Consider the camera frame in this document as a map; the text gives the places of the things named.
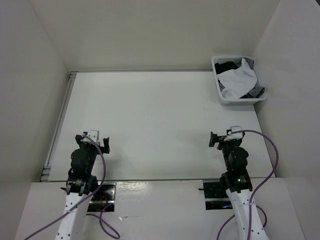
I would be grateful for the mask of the white skirt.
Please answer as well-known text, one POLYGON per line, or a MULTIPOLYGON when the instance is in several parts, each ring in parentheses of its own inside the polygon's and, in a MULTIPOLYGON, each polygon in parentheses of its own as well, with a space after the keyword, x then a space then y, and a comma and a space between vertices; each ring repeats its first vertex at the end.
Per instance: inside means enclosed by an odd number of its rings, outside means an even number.
POLYGON ((229 62, 234 62, 238 69, 216 74, 220 91, 225 99, 240 99, 256 86, 258 78, 244 57, 229 62))

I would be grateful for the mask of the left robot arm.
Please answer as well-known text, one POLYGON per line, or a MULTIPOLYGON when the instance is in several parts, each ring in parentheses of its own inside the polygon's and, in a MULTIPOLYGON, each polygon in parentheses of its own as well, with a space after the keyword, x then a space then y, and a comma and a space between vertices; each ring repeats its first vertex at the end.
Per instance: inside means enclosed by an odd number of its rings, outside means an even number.
POLYGON ((109 138, 99 142, 100 132, 88 130, 75 137, 78 148, 71 153, 70 170, 66 182, 66 198, 57 240, 82 240, 85 217, 90 201, 100 193, 97 177, 92 170, 97 155, 109 154, 109 138))

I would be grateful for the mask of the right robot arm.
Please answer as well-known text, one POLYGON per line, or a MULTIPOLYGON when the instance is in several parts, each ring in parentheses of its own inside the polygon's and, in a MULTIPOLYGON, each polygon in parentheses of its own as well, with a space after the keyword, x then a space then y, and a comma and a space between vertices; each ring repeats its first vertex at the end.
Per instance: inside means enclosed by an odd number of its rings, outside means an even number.
POLYGON ((247 171, 249 153, 241 147, 243 135, 233 136, 210 133, 209 147, 218 144, 217 149, 222 151, 226 172, 219 179, 219 192, 228 197, 233 218, 236 220, 239 238, 246 240, 268 240, 265 226, 261 222, 259 208, 255 200, 250 199, 253 186, 247 171))

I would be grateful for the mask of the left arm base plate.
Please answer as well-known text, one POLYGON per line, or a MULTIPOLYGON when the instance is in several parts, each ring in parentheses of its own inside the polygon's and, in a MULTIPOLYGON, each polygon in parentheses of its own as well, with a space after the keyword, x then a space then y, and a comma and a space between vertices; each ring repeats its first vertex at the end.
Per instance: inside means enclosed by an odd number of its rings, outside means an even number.
POLYGON ((116 198, 116 182, 105 182, 92 197, 87 209, 88 213, 114 212, 116 198))

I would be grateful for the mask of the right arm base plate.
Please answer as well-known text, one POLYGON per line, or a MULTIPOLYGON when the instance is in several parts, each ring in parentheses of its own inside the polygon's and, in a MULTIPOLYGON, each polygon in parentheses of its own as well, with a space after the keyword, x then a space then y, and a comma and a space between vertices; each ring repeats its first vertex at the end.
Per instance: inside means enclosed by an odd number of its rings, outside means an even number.
POLYGON ((203 180, 203 186, 198 190, 204 194, 205 209, 209 210, 230 210, 232 204, 223 191, 220 182, 217 179, 203 180))

